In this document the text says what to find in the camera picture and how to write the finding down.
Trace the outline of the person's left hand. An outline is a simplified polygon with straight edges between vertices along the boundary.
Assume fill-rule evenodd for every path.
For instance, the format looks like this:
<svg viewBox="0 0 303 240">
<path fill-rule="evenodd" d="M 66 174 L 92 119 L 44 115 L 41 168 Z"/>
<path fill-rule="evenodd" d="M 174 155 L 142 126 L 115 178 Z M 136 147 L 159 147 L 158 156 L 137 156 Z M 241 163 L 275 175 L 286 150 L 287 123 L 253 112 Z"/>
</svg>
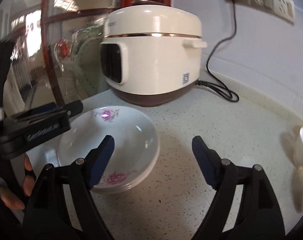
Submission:
<svg viewBox="0 0 303 240">
<path fill-rule="evenodd" d="M 24 210 L 36 183 L 36 175 L 26 153 L 12 160 L 0 159 L 0 198 L 13 210 Z"/>
</svg>

